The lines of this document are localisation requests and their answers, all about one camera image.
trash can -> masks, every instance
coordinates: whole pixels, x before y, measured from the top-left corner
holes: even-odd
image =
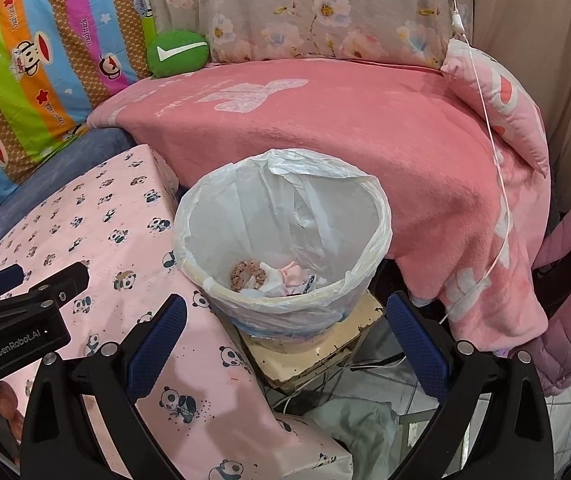
[[[366,291],[392,240],[376,177],[309,150],[270,150],[205,175],[181,199],[174,256],[185,275],[257,342],[281,352],[318,344]],[[249,298],[230,288],[243,260],[297,262],[327,284]]]

pink pillow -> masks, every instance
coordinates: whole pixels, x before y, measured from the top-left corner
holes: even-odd
[[[490,126],[523,160],[548,176],[548,142],[539,107],[501,63],[476,48],[472,48],[472,57]],[[450,40],[441,72],[450,90],[483,118],[479,87],[466,43]]]

grey blue cushion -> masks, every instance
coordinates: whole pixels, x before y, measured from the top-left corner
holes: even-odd
[[[0,207],[0,240],[59,187],[136,146],[121,128],[97,128],[72,142],[25,179]]]

beige curtain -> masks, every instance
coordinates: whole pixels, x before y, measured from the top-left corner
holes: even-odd
[[[474,46],[541,108],[562,211],[571,208],[571,0],[475,0]]]

purple stripe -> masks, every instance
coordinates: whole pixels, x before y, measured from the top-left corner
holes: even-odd
[[[91,59],[96,63],[96,72],[105,84],[110,95],[115,95],[127,87],[127,81],[123,73],[117,79],[109,79],[98,68],[102,54],[96,33],[96,22],[89,5],[89,0],[66,0],[68,6],[68,20],[70,28],[86,44]]]

